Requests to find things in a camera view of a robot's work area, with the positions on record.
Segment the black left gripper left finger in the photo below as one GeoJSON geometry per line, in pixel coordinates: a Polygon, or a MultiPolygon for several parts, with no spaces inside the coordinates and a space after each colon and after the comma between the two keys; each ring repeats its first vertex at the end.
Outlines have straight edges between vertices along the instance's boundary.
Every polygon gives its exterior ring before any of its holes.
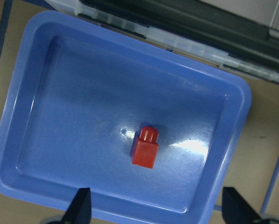
{"type": "Polygon", "coordinates": [[[89,224],[91,222],[91,190],[80,188],[62,217],[61,224],[89,224]]]}

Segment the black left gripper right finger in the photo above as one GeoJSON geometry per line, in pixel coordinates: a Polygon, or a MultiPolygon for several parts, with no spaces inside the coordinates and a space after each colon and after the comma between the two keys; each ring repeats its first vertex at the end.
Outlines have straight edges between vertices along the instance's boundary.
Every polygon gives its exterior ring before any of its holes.
{"type": "Polygon", "coordinates": [[[234,187],[223,187],[222,217],[226,224],[276,224],[277,220],[262,218],[234,187]]]}

